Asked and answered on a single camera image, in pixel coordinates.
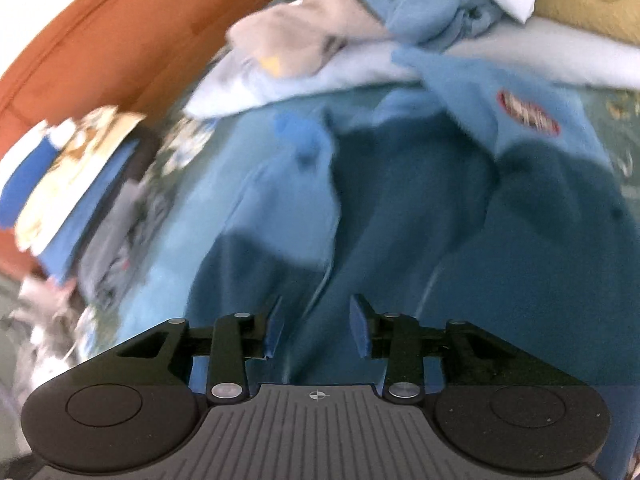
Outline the floral blue bedsheet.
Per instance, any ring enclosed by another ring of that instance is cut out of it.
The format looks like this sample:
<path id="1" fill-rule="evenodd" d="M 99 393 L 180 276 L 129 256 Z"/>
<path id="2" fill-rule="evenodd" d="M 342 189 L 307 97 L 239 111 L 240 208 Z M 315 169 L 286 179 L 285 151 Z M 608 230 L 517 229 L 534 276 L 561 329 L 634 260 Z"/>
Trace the floral blue bedsheet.
<path id="1" fill-rule="evenodd" d="M 164 143 L 142 178 L 116 191 L 134 202 L 134 246 L 107 272 L 103 292 L 64 301 L 50 327 L 36 307 L 34 281 L 1 326 L 15 347 L 13 385 L 2 398 L 22 406 L 46 379 L 186 310 L 194 276 L 248 177 L 293 144 L 273 130 L 280 105 L 216 122 L 171 112 Z"/>

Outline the blue fleece jacket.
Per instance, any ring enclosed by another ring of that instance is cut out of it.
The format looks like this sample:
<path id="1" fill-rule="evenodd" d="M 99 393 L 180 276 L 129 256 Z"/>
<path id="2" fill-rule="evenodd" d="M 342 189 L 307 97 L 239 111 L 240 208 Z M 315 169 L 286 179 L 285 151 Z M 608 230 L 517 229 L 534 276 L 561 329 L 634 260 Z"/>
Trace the blue fleece jacket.
<path id="1" fill-rule="evenodd" d="M 119 339 L 281 299 L 252 384 L 379 382 L 349 300 L 467 320 L 603 394 L 598 471 L 639 437 L 639 227 L 577 96 L 494 64 L 403 50 L 412 86 L 204 122 L 206 147 L 120 307 Z"/>

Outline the blue white folded towel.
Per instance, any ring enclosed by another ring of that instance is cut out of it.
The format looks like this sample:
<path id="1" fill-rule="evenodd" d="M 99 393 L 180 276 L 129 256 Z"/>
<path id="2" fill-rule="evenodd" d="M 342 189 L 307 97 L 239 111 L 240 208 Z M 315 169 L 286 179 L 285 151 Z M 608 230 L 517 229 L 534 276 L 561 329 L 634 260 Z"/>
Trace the blue white folded towel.
<path id="1" fill-rule="evenodd" d="M 1 159 L 1 229 L 8 230 L 76 131 L 73 119 L 57 126 L 46 120 L 33 126 Z"/>

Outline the grey folded garment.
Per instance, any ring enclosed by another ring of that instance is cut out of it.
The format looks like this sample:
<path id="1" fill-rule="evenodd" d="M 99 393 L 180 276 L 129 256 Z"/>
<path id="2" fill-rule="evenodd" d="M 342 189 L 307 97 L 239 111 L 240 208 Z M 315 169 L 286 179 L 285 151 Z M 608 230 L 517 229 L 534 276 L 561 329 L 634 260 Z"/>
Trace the grey folded garment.
<path id="1" fill-rule="evenodd" d="M 76 276 L 85 302 L 110 310 L 122 301 L 171 206 L 171 196 L 149 183 L 122 185 L 80 253 Z"/>

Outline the yellow striped folded garment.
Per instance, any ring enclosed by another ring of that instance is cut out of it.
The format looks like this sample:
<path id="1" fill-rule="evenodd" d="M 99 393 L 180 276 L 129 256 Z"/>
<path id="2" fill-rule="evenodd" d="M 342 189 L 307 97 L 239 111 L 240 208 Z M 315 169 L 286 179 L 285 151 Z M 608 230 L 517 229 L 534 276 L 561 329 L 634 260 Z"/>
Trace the yellow striped folded garment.
<path id="1" fill-rule="evenodd" d="M 144 120 L 143 114 L 102 106 L 58 125 L 70 130 L 70 137 L 17 216 L 13 232 L 20 252 L 38 256 L 44 251 L 120 144 Z"/>

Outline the light blue crumpled shirt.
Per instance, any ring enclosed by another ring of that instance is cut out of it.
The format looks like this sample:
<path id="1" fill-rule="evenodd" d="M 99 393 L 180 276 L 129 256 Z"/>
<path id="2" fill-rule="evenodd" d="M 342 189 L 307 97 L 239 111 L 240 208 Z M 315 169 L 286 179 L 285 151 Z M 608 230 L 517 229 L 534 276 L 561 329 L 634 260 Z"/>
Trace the light blue crumpled shirt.
<path id="1" fill-rule="evenodd" d="M 498 21 L 511 18 L 494 0 L 363 2 L 381 19 L 395 40 L 439 52 L 460 40 L 483 35 Z"/>

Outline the orange wooden headboard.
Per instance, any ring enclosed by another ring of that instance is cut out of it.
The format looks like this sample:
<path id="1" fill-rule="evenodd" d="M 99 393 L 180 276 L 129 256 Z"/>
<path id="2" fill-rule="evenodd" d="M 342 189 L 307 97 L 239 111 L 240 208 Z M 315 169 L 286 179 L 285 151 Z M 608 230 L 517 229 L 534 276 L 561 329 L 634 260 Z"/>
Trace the orange wooden headboard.
<path id="1" fill-rule="evenodd" d="M 75 0 L 1 78 L 1 145 L 33 126 L 78 120 L 102 106 L 155 124 L 224 44 L 227 29 L 270 0 Z M 22 278 L 37 256 L 20 252 L 13 226 L 1 269 Z"/>

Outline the beige fleece garment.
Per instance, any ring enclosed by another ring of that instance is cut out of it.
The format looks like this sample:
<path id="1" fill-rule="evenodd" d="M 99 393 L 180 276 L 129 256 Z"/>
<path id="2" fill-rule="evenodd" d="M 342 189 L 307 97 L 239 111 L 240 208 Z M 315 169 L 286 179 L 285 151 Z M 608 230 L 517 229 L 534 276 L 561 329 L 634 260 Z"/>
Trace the beige fleece garment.
<path id="1" fill-rule="evenodd" d="M 227 32 L 232 48 L 270 76 L 310 76 L 349 41 L 386 40 L 390 33 L 363 0 L 300 0 L 247 15 Z"/>

